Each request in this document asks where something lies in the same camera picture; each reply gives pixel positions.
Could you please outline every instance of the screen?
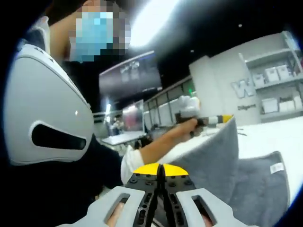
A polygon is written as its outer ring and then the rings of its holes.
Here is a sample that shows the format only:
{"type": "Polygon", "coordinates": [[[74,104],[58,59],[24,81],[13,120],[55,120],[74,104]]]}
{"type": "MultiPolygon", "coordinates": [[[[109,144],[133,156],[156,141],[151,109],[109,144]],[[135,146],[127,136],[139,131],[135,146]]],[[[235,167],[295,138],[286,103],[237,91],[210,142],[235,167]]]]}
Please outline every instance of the screen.
{"type": "Polygon", "coordinates": [[[144,131],[143,100],[124,108],[122,118],[125,131],[144,131]]]}
{"type": "Polygon", "coordinates": [[[155,53],[139,55],[100,73],[99,90],[102,96],[113,101],[162,90],[155,53]]]}

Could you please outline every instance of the blue face mask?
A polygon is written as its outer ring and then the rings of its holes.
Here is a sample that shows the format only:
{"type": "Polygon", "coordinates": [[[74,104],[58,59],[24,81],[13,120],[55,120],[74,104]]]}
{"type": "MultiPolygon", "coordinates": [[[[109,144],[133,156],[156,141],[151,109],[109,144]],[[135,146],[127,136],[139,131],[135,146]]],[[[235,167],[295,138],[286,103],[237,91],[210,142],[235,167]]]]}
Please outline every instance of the blue face mask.
{"type": "Polygon", "coordinates": [[[70,61],[94,61],[113,43],[113,14],[82,12],[82,18],[76,19],[76,37],[70,42],[70,61]]]}

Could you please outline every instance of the label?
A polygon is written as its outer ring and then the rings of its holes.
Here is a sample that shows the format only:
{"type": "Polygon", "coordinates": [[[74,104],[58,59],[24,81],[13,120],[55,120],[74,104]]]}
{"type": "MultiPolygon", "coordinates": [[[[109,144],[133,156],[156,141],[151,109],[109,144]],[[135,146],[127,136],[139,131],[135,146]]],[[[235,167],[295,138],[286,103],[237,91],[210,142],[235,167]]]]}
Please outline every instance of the label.
{"type": "Polygon", "coordinates": [[[282,162],[270,166],[270,174],[274,174],[278,171],[283,171],[283,170],[284,170],[284,165],[282,162]]]}

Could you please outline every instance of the white table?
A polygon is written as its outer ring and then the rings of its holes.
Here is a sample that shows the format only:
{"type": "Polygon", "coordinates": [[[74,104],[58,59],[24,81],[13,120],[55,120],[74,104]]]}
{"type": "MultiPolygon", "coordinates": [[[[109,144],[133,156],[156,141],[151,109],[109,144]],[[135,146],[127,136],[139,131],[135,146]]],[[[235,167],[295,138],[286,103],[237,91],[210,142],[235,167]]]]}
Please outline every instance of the white table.
{"type": "Polygon", "coordinates": [[[125,144],[137,140],[145,135],[146,133],[144,133],[143,131],[125,131],[123,134],[116,136],[109,136],[101,141],[110,146],[117,146],[120,144],[125,144]]]}
{"type": "MultiPolygon", "coordinates": [[[[303,117],[265,124],[238,127],[239,158],[252,158],[279,151],[289,183],[292,203],[303,183],[303,117]]],[[[219,129],[208,129],[199,137],[175,146],[159,162],[170,163],[208,140],[219,129]]]]}

